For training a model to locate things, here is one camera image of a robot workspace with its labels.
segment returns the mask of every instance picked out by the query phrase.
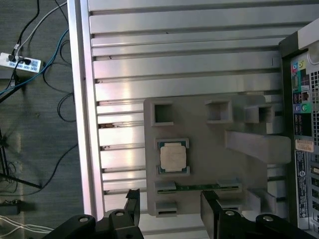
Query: power cord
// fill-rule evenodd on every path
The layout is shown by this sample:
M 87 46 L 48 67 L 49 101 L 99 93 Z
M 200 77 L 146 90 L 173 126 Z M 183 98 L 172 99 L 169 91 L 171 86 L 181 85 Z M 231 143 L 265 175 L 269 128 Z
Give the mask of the power cord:
M 68 120 L 68 119 L 64 118 L 64 117 L 62 116 L 62 114 L 61 114 L 61 107 L 62 107 L 63 103 L 64 103 L 69 97 L 72 97 L 73 95 L 74 95 L 74 94 L 73 94 L 73 92 L 72 92 L 72 93 L 69 93 L 69 94 L 67 94 L 66 96 L 64 96 L 64 97 L 60 100 L 60 102 L 58 103 L 58 106 L 57 106 L 57 108 L 56 108 L 56 111 L 57 111 L 57 113 L 58 113 L 60 119 L 62 119 L 64 122 L 68 122 L 68 123 L 76 122 L 75 119 L 74 119 L 74 120 Z
M 67 92 L 67 91 L 60 90 L 60 89 L 58 89 L 58 88 L 55 88 L 54 86 L 52 86 L 51 84 L 49 84 L 48 81 L 47 81 L 47 79 L 46 79 L 45 73 L 48 71 L 48 69 L 49 69 L 51 66 L 56 65 L 56 64 L 58 64 L 58 65 L 63 65 L 63 66 L 69 66 L 69 65 L 64 64 L 64 63 L 58 63 L 58 62 L 53 62 L 53 63 L 51 63 L 50 65 L 48 65 L 48 66 L 45 68 L 45 70 L 44 70 L 43 73 L 42 73 L 43 81 L 44 81 L 45 84 L 46 84 L 48 87 L 50 87 L 51 89 L 53 89 L 53 90 L 55 90 L 55 91 L 58 91 L 58 92 L 61 92 L 61 93 L 67 93 L 67 94 L 69 94 L 70 92 Z
M 58 50 L 59 50 L 59 47 L 60 47 L 60 45 L 61 45 L 62 39 L 64 38 L 64 36 L 66 35 L 66 33 L 67 33 L 68 31 L 69 31 L 69 29 L 65 30 L 65 32 L 61 35 L 61 37 L 60 37 L 60 39 L 59 39 L 59 42 L 58 42 L 58 44 L 57 44 L 57 47 L 56 47 L 56 49 L 55 49 L 55 52 L 54 52 L 53 56 L 51 57 L 51 59 L 48 61 L 48 64 L 47 64 L 39 73 L 37 73 L 35 76 L 31 77 L 30 79 L 26 80 L 25 82 L 22 82 L 22 83 L 16 85 L 15 87 L 22 86 L 22 85 L 24 85 L 24 84 L 26 84 L 26 83 L 28 83 L 28 82 L 34 80 L 36 77 L 38 77 L 39 75 L 41 75 L 41 74 L 43 73 L 43 71 L 48 67 L 48 65 L 50 65 L 50 64 L 55 60 L 56 55 L 58 54 Z M 0 95 L 1 95 L 2 93 L 4 93 L 4 92 L 9 91 L 9 90 L 10 90 L 10 89 L 5 89 L 5 90 L 1 91 L 1 92 L 0 92 Z
M 62 55 L 62 49 L 63 49 L 63 47 L 64 47 L 66 44 L 68 44 L 68 43 L 70 43 L 70 40 L 65 40 L 65 41 L 62 42 L 61 47 L 60 47 L 60 57 L 61 57 L 61 59 L 62 59 L 66 64 L 68 64 L 69 66 L 72 66 L 72 63 L 70 63 L 70 62 L 68 62 L 67 60 L 65 60 L 64 57 L 63 57 L 63 55 Z
M 18 229 L 25 229 L 27 231 L 30 232 L 34 232 L 34 233 L 43 233 L 43 234 L 48 234 L 51 231 L 53 231 L 53 228 L 49 228 L 49 227 L 44 227 L 44 226 L 38 226 L 38 225 L 33 225 L 33 224 L 22 224 L 22 223 L 18 223 L 14 220 L 11 220 L 10 218 L 7 218 L 5 216 L 0 216 L 0 220 L 16 227 L 15 229 L 13 229 L 11 232 L 4 234 L 4 235 L 0 235 L 0 238 L 6 237 L 11 235 L 12 233 L 14 233 L 16 230 Z
M 56 170 L 59 166 L 59 164 L 61 163 L 62 159 L 70 152 L 72 151 L 74 148 L 76 148 L 78 146 L 78 144 L 75 144 L 73 145 L 71 148 L 69 148 L 64 154 L 62 154 L 62 156 L 59 158 L 59 160 L 57 161 L 55 167 L 54 167 L 54 170 L 50 176 L 50 178 L 48 179 L 48 181 L 42 186 L 41 189 L 38 189 L 32 193 L 27 193 L 27 194 L 20 194 L 20 195 L 10 195 L 10 194 L 5 194 L 5 195 L 0 195 L 0 197 L 22 197 L 22 196 L 30 196 L 30 195 L 33 195 L 33 194 L 36 194 L 38 192 L 41 192 L 46 186 L 48 186 L 48 184 L 52 181 L 55 173 L 56 173 Z
M 25 32 L 25 30 L 28 28 L 28 26 L 30 26 L 31 23 L 33 23 L 33 21 L 39 16 L 40 13 L 40 4 L 39 4 L 39 0 L 36 1 L 36 6 L 37 6 L 37 11 L 35 16 L 24 26 L 24 28 L 22 29 L 20 36 L 18 38 L 18 41 L 16 42 L 16 45 L 14 46 L 11 55 L 14 56 L 14 52 L 15 50 L 18 48 L 18 46 L 21 44 L 22 41 L 22 36 Z
M 64 11 L 62 10 L 62 8 L 60 7 L 60 4 L 57 2 L 57 0 L 54 0 L 54 1 L 55 1 L 55 3 L 58 5 L 60 11 L 62 12 L 62 14 L 63 14 L 63 16 L 64 16 L 64 18 L 65 18 L 65 20 L 66 20 L 66 23 L 69 25 L 68 18 L 67 18 L 66 15 L 64 14 Z
M 18 48 L 17 52 L 16 52 L 16 56 L 19 55 L 20 50 L 22 49 L 22 47 L 31 39 L 31 37 L 33 36 L 33 34 L 36 32 L 36 30 L 39 28 L 39 26 L 43 23 L 43 21 L 50 16 L 50 14 L 52 14 L 54 11 L 58 10 L 60 7 L 66 5 L 67 2 L 64 2 L 62 4 L 60 4 L 59 6 L 57 6 L 56 8 L 52 9 L 50 12 L 48 12 L 41 20 L 40 22 L 35 26 L 35 28 L 33 29 L 33 31 L 30 33 L 30 35 L 28 36 L 28 38 L 20 45 L 20 47 Z
M 16 69 L 17 69 L 19 63 L 25 62 L 25 61 L 26 61 L 25 59 L 20 59 L 20 60 L 18 60 L 18 62 L 16 63 L 16 65 L 15 65 L 13 71 L 12 71 L 12 74 L 11 74 L 10 80 L 9 80 L 9 82 L 8 82 L 8 85 L 7 85 L 6 88 L 0 93 L 0 96 L 1 96 L 4 92 L 6 92 L 6 91 L 9 89 L 10 84 L 11 84 L 11 81 L 12 81 L 13 79 L 16 79 L 16 78 L 17 78 Z

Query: metal slat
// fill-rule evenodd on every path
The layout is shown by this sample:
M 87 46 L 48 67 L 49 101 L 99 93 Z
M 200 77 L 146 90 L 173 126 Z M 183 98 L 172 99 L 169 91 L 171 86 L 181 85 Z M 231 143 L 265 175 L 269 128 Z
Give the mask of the metal slat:
M 125 54 L 146 54 L 158 52 L 179 52 L 179 51 L 207 51 L 207 50 L 229 50 L 262 47 L 278 47 L 283 38 L 252 39 L 252 40 L 230 40 L 230 41 L 206 41 L 186 42 L 170 44 L 152 44 L 139 46 L 119 47 L 98 47 L 93 48 L 93 56 L 115 56 Z
M 119 78 L 279 68 L 277 51 L 94 61 L 94 77 Z
M 291 3 L 300 2 L 300 0 L 121 0 L 121 1 L 100 1 L 100 0 L 89 0 L 89 10 L 120 10 L 120 9 L 137 9 L 147 7 L 183 7 L 183 6 L 217 6 L 222 7 L 227 4 L 265 4 L 265 3 Z
M 120 123 L 120 122 L 134 122 L 143 121 L 143 113 L 131 113 L 129 115 L 113 115 L 113 116 L 98 116 L 98 124 L 101 123 Z
M 298 31 L 299 27 L 276 27 L 276 28 L 252 28 L 230 31 L 213 32 L 190 32 L 178 34 L 151 34 L 151 35 L 125 35 L 105 36 L 96 34 L 91 40 L 92 47 L 116 47 L 135 46 L 147 44 L 182 43 L 182 42 L 205 42 L 241 39 L 265 39 L 275 37 L 286 37 Z
M 317 14 L 317 5 L 304 5 L 303 7 L 289 5 L 96 15 L 90 16 L 90 30 L 92 34 L 96 34 L 103 32 L 170 31 L 183 28 L 225 28 L 228 26 L 308 23 L 314 20 L 313 16 Z M 106 22 L 120 22 L 121 24 L 105 24 Z
M 104 191 L 124 191 L 129 189 L 146 189 L 146 179 L 130 180 L 121 182 L 103 182 Z
M 207 76 L 96 84 L 96 100 L 237 93 L 281 89 L 280 73 Z
M 143 111 L 143 103 L 97 106 L 98 115 L 109 115 L 113 113 L 128 113 L 128 112 L 133 113 L 133 112 L 142 112 L 142 111 Z
M 100 146 L 117 144 L 144 144 L 144 126 L 101 128 Z
M 317 192 L 319 192 L 319 187 L 315 186 L 315 185 L 311 185 L 311 188 L 316 190 Z
M 122 205 L 121 208 L 124 207 L 127 198 L 125 194 L 115 194 L 115 195 L 105 195 L 104 196 L 104 202 L 105 202 L 105 212 L 114 210 L 119 208 L 120 205 Z M 140 206 L 141 206 L 141 213 L 147 213 L 148 211 L 148 201 L 147 201 L 147 193 L 141 192 L 140 193 Z
M 146 171 L 130 171 L 130 172 L 117 172 L 117 173 L 102 173 L 103 182 L 125 181 L 125 180 L 138 180 L 146 179 Z
M 120 168 L 145 168 L 145 149 L 121 149 L 101 151 L 102 168 L 118 170 Z

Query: white power strip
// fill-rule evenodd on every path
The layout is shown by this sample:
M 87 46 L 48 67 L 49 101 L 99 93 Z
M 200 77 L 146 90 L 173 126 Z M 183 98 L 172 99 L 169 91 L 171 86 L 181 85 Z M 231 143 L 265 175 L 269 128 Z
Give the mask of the white power strip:
M 7 53 L 1 53 L 0 54 L 0 66 L 6 66 L 10 68 L 14 68 L 16 66 L 16 62 L 9 61 L 9 55 Z M 34 73 L 39 73 L 41 68 L 41 61 L 37 59 L 27 58 L 24 57 L 24 59 L 28 59 L 31 61 L 29 65 L 26 65 L 24 62 L 21 62 L 18 64 L 17 69 L 22 71 L 30 71 Z

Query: black cable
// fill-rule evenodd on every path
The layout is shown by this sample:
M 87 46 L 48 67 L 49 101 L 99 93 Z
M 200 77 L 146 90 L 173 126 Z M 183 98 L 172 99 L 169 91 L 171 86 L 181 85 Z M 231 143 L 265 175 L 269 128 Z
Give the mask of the black cable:
M 61 59 L 68 64 L 69 66 L 72 66 L 72 63 L 68 62 L 67 60 L 64 59 L 63 55 L 62 55 L 62 48 L 64 47 L 65 44 L 70 43 L 70 40 L 65 40 L 62 42 L 61 46 L 60 46 L 60 57 Z
M 36 7 L 37 7 L 37 11 L 36 11 L 36 14 L 35 16 L 24 26 L 24 28 L 22 29 L 21 33 L 20 33 L 20 36 L 18 38 L 18 41 L 16 42 L 17 44 L 21 44 L 21 41 L 22 41 L 22 36 L 25 32 L 25 30 L 28 28 L 28 26 L 30 26 L 30 24 L 39 16 L 39 13 L 40 13 L 40 4 L 39 4 L 39 0 L 36 1 Z M 15 53 L 15 49 L 13 49 L 11 55 L 14 56 L 14 53 Z
M 68 122 L 68 123 L 76 122 L 75 119 L 74 119 L 74 120 L 68 120 L 68 119 L 64 118 L 64 117 L 62 116 L 62 114 L 61 114 L 61 107 L 62 107 L 63 103 L 64 103 L 69 97 L 71 97 L 71 96 L 73 96 L 73 95 L 74 95 L 73 92 L 72 92 L 72 93 L 69 93 L 69 94 L 67 94 L 67 95 L 65 95 L 65 96 L 60 100 L 60 102 L 58 103 L 58 106 L 57 106 L 57 108 L 56 108 L 56 111 L 57 111 L 57 113 L 58 113 L 60 119 L 62 119 L 64 122 Z
M 47 66 L 47 68 L 45 68 L 45 70 L 44 70 L 43 73 L 42 73 L 43 81 L 45 82 L 45 84 L 46 84 L 48 87 L 52 88 L 53 90 L 58 91 L 58 92 L 62 92 L 62 93 L 67 93 L 67 94 L 69 94 L 70 92 L 67 92 L 67 91 L 60 90 L 60 89 L 58 89 L 58 88 L 55 88 L 54 86 L 50 85 L 50 84 L 48 83 L 48 81 L 46 80 L 46 77 L 45 77 L 46 71 L 47 71 L 51 66 L 53 66 L 53 65 L 55 65 L 55 64 L 59 64 L 59 65 L 63 65 L 63 66 L 69 66 L 69 65 L 64 64 L 64 63 L 58 63 L 58 62 L 53 62 L 53 63 L 51 63 L 49 66 Z
M 14 167 L 14 172 L 12 171 L 12 169 L 10 168 L 10 165 L 12 165 L 13 167 Z M 8 168 L 9 168 L 9 172 L 10 172 L 10 176 L 11 177 L 13 177 L 13 178 L 15 178 L 15 176 L 14 176 L 14 173 L 16 173 L 16 167 L 15 167 L 15 165 L 12 163 L 12 162 L 9 162 L 8 163 Z M 1 191 L 2 193 L 15 193 L 16 192 L 16 190 L 17 190 L 17 188 L 18 188 L 18 182 L 17 181 L 15 181 L 15 189 L 12 191 L 12 192 L 10 192 L 10 191 L 7 191 L 7 189 L 8 189 L 8 187 L 13 183 L 13 181 L 12 180 L 5 180 L 6 182 L 8 182 L 8 185 Z
M 55 3 L 58 5 L 60 11 L 62 12 L 62 14 L 63 14 L 63 16 L 64 16 L 64 18 L 65 18 L 65 20 L 66 20 L 66 23 L 69 25 L 68 18 L 67 18 L 66 15 L 64 14 L 64 11 L 62 10 L 62 8 L 60 7 L 60 4 L 57 2 L 57 0 L 54 0 L 54 1 L 55 1 Z
M 16 77 L 17 77 L 17 75 L 16 75 L 16 69 L 17 69 L 17 67 L 18 67 L 18 64 L 19 64 L 20 62 L 23 62 L 23 61 L 24 61 L 24 59 L 18 60 L 18 62 L 16 63 L 16 65 L 15 65 L 13 71 L 12 71 L 12 74 L 11 74 L 10 80 L 9 80 L 9 82 L 8 82 L 8 85 L 7 85 L 6 88 L 5 88 L 4 90 L 2 90 L 2 91 L 7 90 L 7 89 L 9 88 L 9 86 L 10 86 L 11 81 L 13 80 L 13 78 L 16 78 Z
M 75 144 L 74 146 L 72 146 L 71 148 L 69 148 L 64 154 L 62 154 L 62 156 L 59 158 L 59 160 L 57 161 L 55 167 L 54 167 L 54 170 L 51 174 L 51 177 L 49 178 L 49 180 L 42 186 L 41 189 L 38 189 L 32 193 L 27 193 L 27 194 L 20 194 L 20 195 L 10 195 L 10 194 L 7 194 L 7 195 L 0 195 L 0 197 L 21 197 L 21 196 L 30 196 L 30 195 L 33 195 L 33 194 L 36 194 L 40 191 L 42 191 L 53 179 L 55 173 L 56 173 L 56 170 L 59 166 L 59 164 L 61 163 L 62 159 L 71 151 L 73 150 L 76 146 L 78 146 L 78 144 Z

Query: gray 3d printed tray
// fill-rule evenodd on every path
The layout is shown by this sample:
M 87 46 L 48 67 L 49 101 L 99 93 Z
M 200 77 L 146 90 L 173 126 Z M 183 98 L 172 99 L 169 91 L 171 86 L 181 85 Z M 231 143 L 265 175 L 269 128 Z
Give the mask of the gray 3d printed tray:
M 263 96 L 146 99 L 149 214 L 199 213 L 200 191 L 210 189 L 223 207 L 243 209 L 247 189 L 267 188 L 267 163 L 279 162 L 287 151 L 276 142 L 290 145 L 284 137 L 263 135 L 273 117 Z

